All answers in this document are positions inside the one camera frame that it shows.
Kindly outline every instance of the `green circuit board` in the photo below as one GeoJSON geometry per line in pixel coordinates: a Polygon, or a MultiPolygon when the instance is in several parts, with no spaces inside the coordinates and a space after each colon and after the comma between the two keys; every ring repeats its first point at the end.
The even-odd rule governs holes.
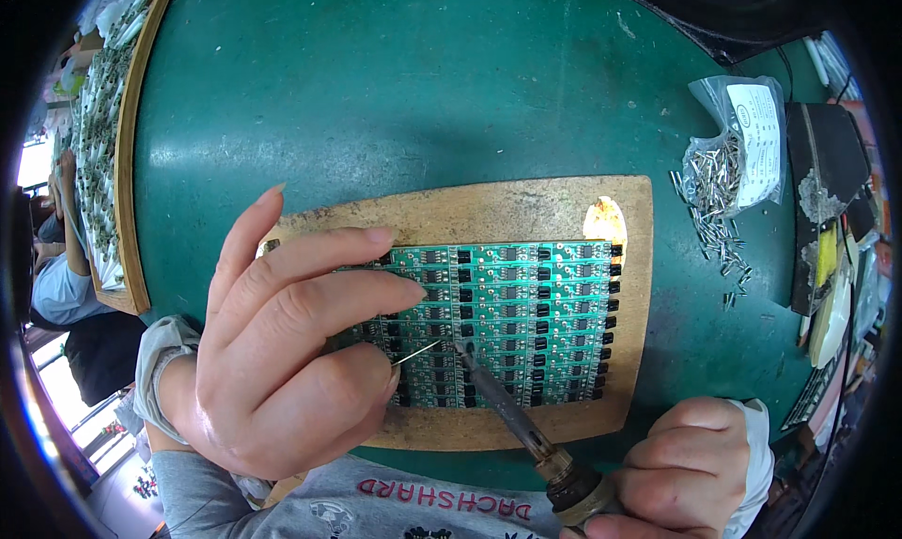
{"type": "Polygon", "coordinates": [[[389,271],[421,283],[417,306],[352,326],[336,347],[371,342],[401,364],[396,406],[486,407],[454,353],[473,342],[524,407],[601,398],[616,326],[621,246],[549,241],[393,248],[348,268],[389,271]]]}

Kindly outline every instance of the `green table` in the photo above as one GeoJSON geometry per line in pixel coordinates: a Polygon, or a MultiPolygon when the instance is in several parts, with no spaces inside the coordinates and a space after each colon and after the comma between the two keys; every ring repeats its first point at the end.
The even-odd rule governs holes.
{"type": "MultiPolygon", "coordinates": [[[[795,98],[822,101],[805,49],[786,52],[795,98]]],[[[778,78],[788,96],[775,53],[742,70],[778,78]]],[[[738,217],[756,274],[750,297],[723,312],[734,280],[704,261],[668,178],[690,136],[718,132],[686,83],[722,72],[630,0],[173,0],[135,140],[147,319],[204,317],[233,220],[282,181],[285,211],[297,212],[456,184],[643,173],[655,258],[630,418],[571,451],[617,462],[658,415],[698,395],[761,398],[776,439],[811,369],[784,308],[792,199],[738,217]]],[[[472,485],[541,487],[523,452],[356,452],[472,485]]]]}

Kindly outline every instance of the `wooden frame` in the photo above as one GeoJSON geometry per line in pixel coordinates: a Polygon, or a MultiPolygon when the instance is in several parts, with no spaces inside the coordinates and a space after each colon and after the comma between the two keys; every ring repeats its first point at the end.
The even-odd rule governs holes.
{"type": "MultiPolygon", "coordinates": [[[[340,204],[280,218],[266,236],[284,244],[319,229],[394,226],[396,246],[581,240],[600,196],[621,208],[628,246],[604,398],[527,410],[548,439],[575,441],[623,427],[636,387],[651,297],[653,210],[647,176],[611,175],[468,184],[340,204]]],[[[365,445],[421,451],[486,451],[522,445],[488,409],[390,407],[365,445]]]]}
{"type": "Polygon", "coordinates": [[[113,184],[113,197],[119,235],[119,261],[122,263],[125,289],[104,290],[97,278],[93,257],[89,256],[97,300],[134,315],[151,309],[151,300],[147,296],[147,285],[144,285],[144,273],[141,269],[141,255],[138,252],[138,232],[134,225],[134,179],[132,173],[134,128],[138,116],[138,103],[141,101],[141,84],[144,82],[144,73],[147,70],[147,61],[151,56],[153,40],[157,37],[157,30],[160,29],[166,7],[170,3],[170,0],[150,1],[151,6],[147,11],[147,19],[138,34],[128,74],[125,76],[117,124],[116,180],[113,184]]]}

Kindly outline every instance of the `red lettering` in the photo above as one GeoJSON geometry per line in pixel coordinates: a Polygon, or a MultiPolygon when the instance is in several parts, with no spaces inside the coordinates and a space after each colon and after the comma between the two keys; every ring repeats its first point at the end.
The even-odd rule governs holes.
{"type": "Polygon", "coordinates": [[[479,499],[480,502],[482,502],[483,500],[488,500],[491,502],[491,506],[489,508],[480,508],[479,506],[476,507],[476,509],[483,512],[484,514],[490,514],[495,510],[495,506],[498,506],[498,501],[491,496],[483,496],[479,499]]]}
{"type": "Polygon", "coordinates": [[[372,494],[373,487],[376,485],[376,481],[372,478],[369,480],[364,480],[360,484],[357,485],[357,489],[363,492],[364,494],[372,494]]]}
{"type": "Polygon", "coordinates": [[[460,500],[457,502],[457,511],[460,511],[460,508],[463,507],[464,504],[467,504],[467,511],[471,512],[473,508],[476,507],[476,494],[470,493],[470,499],[464,500],[464,493],[460,493],[460,500]]]}
{"type": "Polygon", "coordinates": [[[454,507],[454,494],[447,490],[438,493],[438,507],[442,509],[451,509],[454,507]]]}
{"type": "Polygon", "coordinates": [[[529,521],[529,509],[532,508],[529,504],[520,504],[517,506],[517,509],[514,512],[517,514],[517,517],[520,519],[525,519],[529,521]]]}
{"type": "Polygon", "coordinates": [[[422,506],[422,504],[423,504],[423,498],[428,498],[428,499],[429,499],[429,505],[432,506],[432,503],[435,501],[435,489],[434,489],[434,488],[430,488],[428,494],[423,494],[423,490],[425,490],[425,488],[420,487],[420,495],[417,496],[417,505],[418,505],[418,506],[422,506]]]}
{"type": "Polygon", "coordinates": [[[391,493],[394,492],[394,485],[395,485],[394,481],[393,480],[391,481],[390,488],[389,488],[388,484],[385,484],[381,480],[379,481],[379,485],[381,486],[381,488],[376,490],[376,496],[378,496],[379,498],[390,498],[391,493]]]}
{"type": "Polygon", "coordinates": [[[405,490],[404,484],[399,482],[398,483],[398,500],[400,500],[401,502],[410,502],[411,499],[413,498],[413,488],[414,488],[414,486],[411,485],[410,490],[405,490]]]}
{"type": "Polygon", "coordinates": [[[504,507],[504,499],[501,499],[501,501],[498,503],[498,514],[501,516],[507,517],[513,513],[514,507],[516,505],[517,504],[513,500],[511,500],[511,505],[505,508],[504,507]]]}

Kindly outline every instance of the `clear plastic bag of components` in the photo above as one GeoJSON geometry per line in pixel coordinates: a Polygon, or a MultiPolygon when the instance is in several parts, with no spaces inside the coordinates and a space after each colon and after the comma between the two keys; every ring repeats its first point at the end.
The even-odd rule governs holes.
{"type": "Polygon", "coordinates": [[[783,90],[773,77],[716,75],[689,91],[721,127],[691,138],[682,189],[705,214],[731,217],[761,201],[780,204],[786,176],[783,90]]]}

